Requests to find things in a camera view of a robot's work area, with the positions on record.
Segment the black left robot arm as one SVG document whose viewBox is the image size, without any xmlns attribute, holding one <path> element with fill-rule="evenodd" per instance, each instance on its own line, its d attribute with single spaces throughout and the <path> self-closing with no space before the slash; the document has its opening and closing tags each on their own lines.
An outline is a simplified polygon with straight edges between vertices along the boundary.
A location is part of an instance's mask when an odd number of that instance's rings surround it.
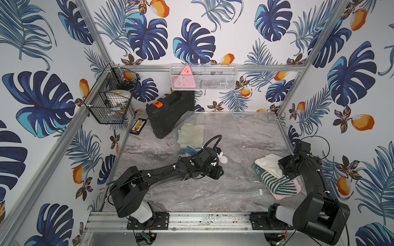
<svg viewBox="0 0 394 246">
<path fill-rule="evenodd" d="M 222 135 L 217 135 L 196 154 L 179 157 L 174 164 L 165 167 L 150 170 L 139 170 L 136 166 L 128 168 L 109 188 L 109 197 L 118 217 L 131 216 L 142 224 L 150 221 L 155 214 L 143 200 L 148 191 L 158 185 L 206 176 L 218 180 L 224 174 L 219 165 L 223 156 L 218 147 L 221 139 Z"/>
</svg>

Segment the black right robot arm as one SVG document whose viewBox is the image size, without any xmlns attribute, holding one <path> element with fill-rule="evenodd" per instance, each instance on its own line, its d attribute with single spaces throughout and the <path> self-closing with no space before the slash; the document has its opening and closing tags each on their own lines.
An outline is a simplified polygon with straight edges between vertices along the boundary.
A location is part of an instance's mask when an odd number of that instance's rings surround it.
<svg viewBox="0 0 394 246">
<path fill-rule="evenodd" d="M 322 160 L 311 153 L 311 145 L 299 141 L 292 154 L 278 164 L 286 178 L 302 177 L 307 196 L 296 209 L 271 205 L 266 224 L 272 228 L 290 226 L 312 239 L 331 246 L 337 244 L 343 231 L 348 230 L 350 208 L 333 196 L 324 177 Z"/>
</svg>

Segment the white towel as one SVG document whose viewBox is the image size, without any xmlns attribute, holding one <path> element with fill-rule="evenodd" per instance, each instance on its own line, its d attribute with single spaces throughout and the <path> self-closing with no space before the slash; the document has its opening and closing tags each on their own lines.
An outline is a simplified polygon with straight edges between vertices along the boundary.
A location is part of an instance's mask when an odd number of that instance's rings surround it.
<svg viewBox="0 0 394 246">
<path fill-rule="evenodd" d="M 254 163 L 270 173 L 272 176 L 281 178 L 284 176 L 283 171 L 279 166 L 279 160 L 281 159 L 282 158 L 278 155 L 268 154 L 265 157 L 255 160 Z"/>
</svg>

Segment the clear plastic vacuum bag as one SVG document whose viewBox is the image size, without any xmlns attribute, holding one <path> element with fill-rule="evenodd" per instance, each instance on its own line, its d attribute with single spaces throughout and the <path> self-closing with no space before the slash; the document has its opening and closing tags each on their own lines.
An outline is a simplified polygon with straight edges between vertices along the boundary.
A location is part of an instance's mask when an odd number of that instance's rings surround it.
<svg viewBox="0 0 394 246">
<path fill-rule="evenodd" d="M 218 147 L 228 162 L 219 180 L 175 182 L 164 203 L 169 211 L 262 211 L 277 202 L 253 169 L 268 154 L 289 154 L 274 113 L 196 113 L 188 122 L 204 125 L 205 140 L 222 135 Z"/>
</svg>

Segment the cream and teal towel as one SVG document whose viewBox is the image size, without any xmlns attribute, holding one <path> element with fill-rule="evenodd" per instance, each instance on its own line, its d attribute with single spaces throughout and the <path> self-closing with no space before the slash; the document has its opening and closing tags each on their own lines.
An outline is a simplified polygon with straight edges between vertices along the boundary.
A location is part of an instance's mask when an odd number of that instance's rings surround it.
<svg viewBox="0 0 394 246">
<path fill-rule="evenodd" d="M 199 151 L 201 151 L 202 148 L 194 148 L 192 146 L 187 146 L 184 148 L 180 148 L 178 151 L 178 154 L 180 156 L 193 156 L 195 154 L 197 154 Z"/>
</svg>

